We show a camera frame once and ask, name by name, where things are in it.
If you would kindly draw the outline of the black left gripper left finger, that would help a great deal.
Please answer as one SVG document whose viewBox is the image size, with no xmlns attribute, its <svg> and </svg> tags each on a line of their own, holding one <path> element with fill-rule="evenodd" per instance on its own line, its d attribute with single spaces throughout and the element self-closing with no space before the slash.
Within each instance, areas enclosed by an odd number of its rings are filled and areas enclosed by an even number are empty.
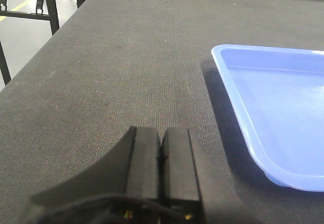
<svg viewBox="0 0 324 224">
<path fill-rule="evenodd" d="M 35 194 L 34 223 L 93 223 L 105 215 L 143 219 L 159 200 L 159 136 L 130 127 L 101 159 L 71 179 Z"/>
</svg>

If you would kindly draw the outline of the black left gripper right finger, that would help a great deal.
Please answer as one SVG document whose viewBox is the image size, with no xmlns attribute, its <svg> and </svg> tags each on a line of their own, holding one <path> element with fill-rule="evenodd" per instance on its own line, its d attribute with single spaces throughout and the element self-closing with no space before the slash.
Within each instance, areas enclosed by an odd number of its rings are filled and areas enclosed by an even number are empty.
<svg viewBox="0 0 324 224">
<path fill-rule="evenodd" d="M 214 168 L 193 131 L 168 128 L 162 147 L 163 191 L 173 223 L 247 223 L 247 211 Z"/>
</svg>

